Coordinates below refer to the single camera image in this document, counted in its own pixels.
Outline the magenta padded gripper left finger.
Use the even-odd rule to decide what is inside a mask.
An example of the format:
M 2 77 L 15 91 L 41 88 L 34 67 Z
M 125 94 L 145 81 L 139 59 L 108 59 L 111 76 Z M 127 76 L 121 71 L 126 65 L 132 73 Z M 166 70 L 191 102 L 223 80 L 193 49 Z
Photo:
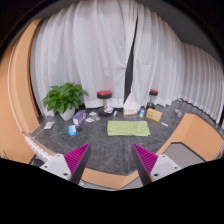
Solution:
M 41 169 L 78 184 L 91 154 L 91 145 L 82 145 L 69 153 L 55 154 Z

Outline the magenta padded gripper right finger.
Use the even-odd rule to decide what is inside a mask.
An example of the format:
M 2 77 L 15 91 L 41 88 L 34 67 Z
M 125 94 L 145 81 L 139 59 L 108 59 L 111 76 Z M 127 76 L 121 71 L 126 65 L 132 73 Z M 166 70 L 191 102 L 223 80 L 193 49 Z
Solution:
M 181 170 L 167 155 L 156 155 L 136 144 L 132 145 L 132 156 L 144 186 Z

